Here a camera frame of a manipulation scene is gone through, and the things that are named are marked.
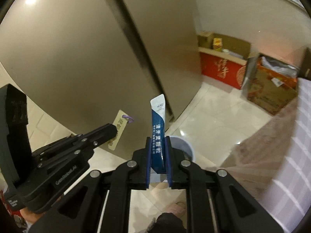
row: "checkered fabric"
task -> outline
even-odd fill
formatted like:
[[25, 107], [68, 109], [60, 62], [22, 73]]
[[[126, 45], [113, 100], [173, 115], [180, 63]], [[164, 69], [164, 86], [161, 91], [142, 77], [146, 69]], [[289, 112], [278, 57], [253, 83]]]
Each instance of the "checkered fabric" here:
[[299, 78], [291, 146], [260, 203], [286, 233], [297, 227], [311, 206], [311, 81]]

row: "purple string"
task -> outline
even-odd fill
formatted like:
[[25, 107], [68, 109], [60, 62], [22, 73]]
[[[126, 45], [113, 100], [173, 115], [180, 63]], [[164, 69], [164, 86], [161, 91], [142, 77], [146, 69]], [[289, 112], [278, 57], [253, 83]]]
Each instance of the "purple string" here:
[[134, 122], [134, 119], [133, 119], [132, 117], [130, 117], [130, 116], [123, 115], [122, 117], [123, 117], [123, 118], [127, 118], [127, 119], [128, 119], [128, 123]]

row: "refrigerator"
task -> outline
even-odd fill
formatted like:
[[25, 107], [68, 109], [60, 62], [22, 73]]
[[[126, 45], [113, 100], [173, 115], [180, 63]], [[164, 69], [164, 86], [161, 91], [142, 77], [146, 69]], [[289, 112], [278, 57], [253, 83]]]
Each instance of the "refrigerator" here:
[[177, 119], [201, 86], [190, 0], [15, 0], [0, 24], [0, 62], [39, 107], [75, 134], [134, 122], [124, 159], [151, 135], [150, 100]]

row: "cardboard box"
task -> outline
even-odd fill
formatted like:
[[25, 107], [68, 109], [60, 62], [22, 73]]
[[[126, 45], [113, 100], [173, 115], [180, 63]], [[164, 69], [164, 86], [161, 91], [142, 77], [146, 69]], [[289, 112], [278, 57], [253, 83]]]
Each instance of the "cardboard box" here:
[[[221, 38], [223, 49], [240, 54], [243, 59], [213, 50], [214, 38]], [[251, 44], [235, 37], [213, 32], [199, 34], [198, 44], [202, 74], [241, 89]]]
[[293, 80], [284, 82], [281, 80], [283, 75], [263, 67], [259, 62], [262, 56], [269, 57], [260, 54], [255, 60], [256, 72], [248, 85], [247, 99], [275, 115], [297, 96], [298, 87], [295, 82], [293, 88]]

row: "blue and white packet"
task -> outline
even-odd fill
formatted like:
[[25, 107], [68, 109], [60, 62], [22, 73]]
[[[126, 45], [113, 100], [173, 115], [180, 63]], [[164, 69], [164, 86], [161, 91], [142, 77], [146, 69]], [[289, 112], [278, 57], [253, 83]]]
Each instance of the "blue and white packet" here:
[[165, 98], [161, 94], [150, 101], [152, 109], [151, 168], [158, 174], [165, 173]]

